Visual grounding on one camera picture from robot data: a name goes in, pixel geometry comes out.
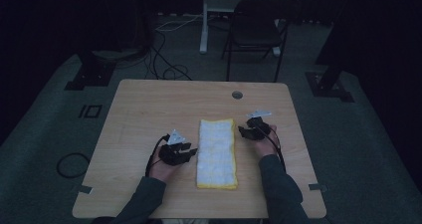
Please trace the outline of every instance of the tabletop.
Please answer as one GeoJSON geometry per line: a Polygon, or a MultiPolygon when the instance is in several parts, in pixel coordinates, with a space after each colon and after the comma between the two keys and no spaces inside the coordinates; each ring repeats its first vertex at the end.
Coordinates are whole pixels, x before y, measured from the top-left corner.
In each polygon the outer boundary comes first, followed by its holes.
{"type": "MultiPolygon", "coordinates": [[[[246,114],[271,112],[266,123],[277,126],[287,173],[298,184],[310,218],[326,209],[289,89],[284,84],[123,80],[120,82],[73,214],[79,218],[116,216],[144,175],[157,141],[176,129],[197,147],[201,119],[232,118],[246,126],[246,114]],[[233,93],[241,98],[233,98],[233,93]]],[[[167,184],[163,203],[151,218],[267,218],[258,156],[251,142],[235,130],[238,187],[196,187],[196,155],[167,184]]]]}

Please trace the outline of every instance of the white towel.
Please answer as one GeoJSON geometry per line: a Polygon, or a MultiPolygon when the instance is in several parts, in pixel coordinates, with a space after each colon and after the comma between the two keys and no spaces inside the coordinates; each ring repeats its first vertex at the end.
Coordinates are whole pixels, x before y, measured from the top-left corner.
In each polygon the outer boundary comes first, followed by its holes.
{"type": "Polygon", "coordinates": [[[199,188],[236,189],[234,122],[201,120],[196,184],[199,188]]]}

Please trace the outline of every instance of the floor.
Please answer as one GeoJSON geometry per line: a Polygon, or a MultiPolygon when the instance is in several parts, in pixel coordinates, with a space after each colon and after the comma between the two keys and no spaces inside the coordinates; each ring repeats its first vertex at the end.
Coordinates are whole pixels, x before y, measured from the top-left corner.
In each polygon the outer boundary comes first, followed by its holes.
{"type": "MultiPolygon", "coordinates": [[[[161,78],[224,81],[226,60],[221,52],[227,36],[224,19],[210,20],[208,52],[199,54],[200,19],[159,17],[154,48],[137,59],[123,53],[97,51],[118,60],[107,87],[64,91],[81,65],[77,56],[65,61],[41,91],[30,110],[0,147],[0,223],[90,223],[76,219],[72,208],[83,177],[65,178],[57,172],[61,158],[74,152],[93,154],[118,83],[123,79],[161,78]],[[99,116],[80,116],[84,106],[102,106],[99,116]]],[[[322,196],[325,218],[312,223],[422,223],[422,196],[401,163],[382,123],[355,76],[340,81],[355,102],[316,98],[305,72],[323,73],[315,60],[330,27],[293,25],[279,83],[287,84],[298,114],[322,196]]],[[[231,81],[271,82],[277,58],[236,54],[231,81]]],[[[65,159],[61,170],[79,173],[81,156],[65,159]]]]}

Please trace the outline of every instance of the black chair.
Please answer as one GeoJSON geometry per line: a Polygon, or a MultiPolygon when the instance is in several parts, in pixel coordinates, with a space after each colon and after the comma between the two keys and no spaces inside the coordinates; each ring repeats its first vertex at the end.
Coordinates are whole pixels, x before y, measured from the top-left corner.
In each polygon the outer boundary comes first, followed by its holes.
{"type": "Polygon", "coordinates": [[[221,58],[229,53],[226,81],[230,78],[232,52],[266,52],[280,47],[274,82],[277,81],[285,51],[288,27],[295,21],[302,4],[299,0],[241,0],[235,7],[229,35],[221,58]]]}

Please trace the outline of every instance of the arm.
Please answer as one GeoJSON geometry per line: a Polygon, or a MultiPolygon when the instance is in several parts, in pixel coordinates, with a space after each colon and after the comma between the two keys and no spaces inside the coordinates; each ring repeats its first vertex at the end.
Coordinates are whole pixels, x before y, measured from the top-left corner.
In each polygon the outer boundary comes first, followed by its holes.
{"type": "MultiPolygon", "coordinates": [[[[273,131],[269,137],[277,141],[274,134],[277,128],[271,128],[273,131]]],[[[274,146],[265,138],[255,143],[255,149],[261,157],[259,166],[270,223],[310,223],[301,205],[302,193],[295,181],[284,172],[274,146]]]]}
{"type": "Polygon", "coordinates": [[[160,148],[155,152],[149,177],[142,177],[129,202],[110,224],[146,223],[149,215],[161,205],[166,183],[180,165],[171,166],[160,161],[158,157],[160,148]]]}

